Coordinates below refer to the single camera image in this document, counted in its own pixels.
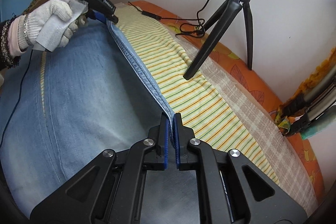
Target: black cable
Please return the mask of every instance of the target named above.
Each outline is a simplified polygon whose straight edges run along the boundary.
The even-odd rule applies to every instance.
[[[156,14],[153,14],[153,13],[150,13],[150,12],[146,12],[146,11],[143,11],[143,10],[140,10],[138,7],[136,7],[133,3],[131,2],[128,2],[130,5],[132,5],[134,8],[136,8],[140,13],[142,13],[143,15],[145,16],[148,16],[148,17],[151,17],[151,18],[154,18],[154,19],[157,19],[157,20],[161,20],[161,19],[173,19],[173,20],[190,20],[190,21],[193,21],[193,20],[202,20],[204,23],[205,23],[205,19],[204,18],[200,18],[200,19],[197,19],[197,18],[173,18],[173,17],[161,17],[159,15],[156,15]]]
[[[206,3],[204,4],[204,6],[201,8],[201,10],[198,10],[197,13],[196,13],[196,17],[198,19],[198,25],[183,23],[183,24],[180,25],[180,32],[181,33],[177,33],[176,35],[186,35],[186,36],[190,36],[190,37],[194,37],[194,38],[202,38],[202,37],[205,36],[205,30],[204,30],[204,27],[203,27],[204,23],[200,22],[199,13],[202,12],[205,9],[205,7],[208,5],[209,1],[210,0],[207,0]],[[184,26],[184,25],[189,25],[189,26],[196,27],[196,30],[194,30],[194,31],[183,31],[182,26]]]
[[[205,36],[205,29],[203,27],[204,23],[205,23],[205,19],[204,18],[199,18],[199,13],[202,12],[205,7],[208,5],[210,0],[207,0],[206,3],[204,4],[204,6],[201,8],[201,10],[198,10],[196,13],[196,19],[186,19],[186,18],[170,18],[170,17],[160,17],[156,14],[150,13],[150,12],[146,12],[143,10],[140,10],[138,7],[136,7],[134,4],[132,4],[131,2],[128,2],[130,5],[132,5],[133,7],[135,7],[140,13],[142,13],[145,16],[154,18],[156,20],[161,20],[161,19],[172,19],[172,20],[189,20],[189,21],[198,21],[198,24],[191,24],[191,23],[183,23],[180,25],[180,33],[177,33],[176,36],[178,35],[185,35],[185,36],[189,36],[189,37],[194,37],[194,38],[202,38]],[[192,26],[192,27],[196,27],[196,30],[193,31],[183,31],[182,30],[182,26],[184,25],[188,25],[188,26]]]
[[[6,123],[6,126],[5,126],[5,128],[4,128],[3,132],[2,132],[0,148],[1,148],[1,146],[2,146],[2,143],[3,143],[3,137],[5,136],[5,132],[6,132],[6,129],[7,129],[8,125],[9,125],[9,122],[11,121],[11,118],[12,118],[12,116],[13,116],[13,114],[14,114],[16,108],[17,108],[17,105],[18,105],[19,102],[20,102],[20,99],[21,99],[21,91],[22,91],[22,83],[23,83],[23,80],[24,80],[24,78],[25,78],[25,76],[26,76],[28,70],[29,70],[30,61],[31,61],[31,59],[32,59],[32,54],[33,54],[33,50],[31,50],[31,52],[30,52],[30,57],[29,57],[28,67],[27,67],[26,72],[24,73],[24,75],[23,75],[23,77],[22,77],[22,79],[21,79],[19,98],[18,98],[18,100],[17,100],[17,102],[16,102],[16,104],[15,104],[15,106],[14,106],[14,108],[13,108],[13,111],[12,111],[12,113],[10,114],[10,117],[9,117],[7,123]]]

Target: gloved hand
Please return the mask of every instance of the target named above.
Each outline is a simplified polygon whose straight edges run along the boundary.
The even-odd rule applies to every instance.
[[[78,27],[86,27],[89,24],[85,15],[80,15],[76,20],[76,25]]]
[[[36,44],[36,38],[42,27],[53,14],[63,21],[68,21],[72,17],[70,6],[61,0],[49,0],[28,15],[21,16],[17,31],[17,40],[21,51]],[[66,46],[77,29],[76,21],[72,22],[64,31],[58,47]]]

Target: silver bracelet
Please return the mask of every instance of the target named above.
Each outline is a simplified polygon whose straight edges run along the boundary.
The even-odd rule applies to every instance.
[[[31,46],[32,43],[30,42],[29,40],[29,37],[28,37],[28,25],[27,25],[27,20],[28,20],[28,15],[25,16],[25,19],[23,21],[23,34],[25,36],[25,40],[26,40],[26,43]]]

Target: denim jeans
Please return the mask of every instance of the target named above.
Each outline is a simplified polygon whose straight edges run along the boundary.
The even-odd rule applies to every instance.
[[[0,134],[17,101],[29,54],[6,73]],[[145,138],[162,112],[173,133],[172,109],[116,26],[90,21],[67,47],[47,53],[44,111],[41,54],[33,52],[0,149],[7,184],[27,217],[104,149],[125,150]],[[174,148],[168,146],[168,170],[147,174],[141,223],[198,223],[195,174],[177,171]]]

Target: plaid fabric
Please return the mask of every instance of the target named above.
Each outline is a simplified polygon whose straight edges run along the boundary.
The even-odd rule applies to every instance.
[[[175,40],[191,59],[194,58],[197,48],[187,41]],[[313,186],[297,154],[274,122],[236,87],[230,75],[212,59],[207,58],[200,70],[256,139],[280,180],[279,186],[311,215],[318,206]]]

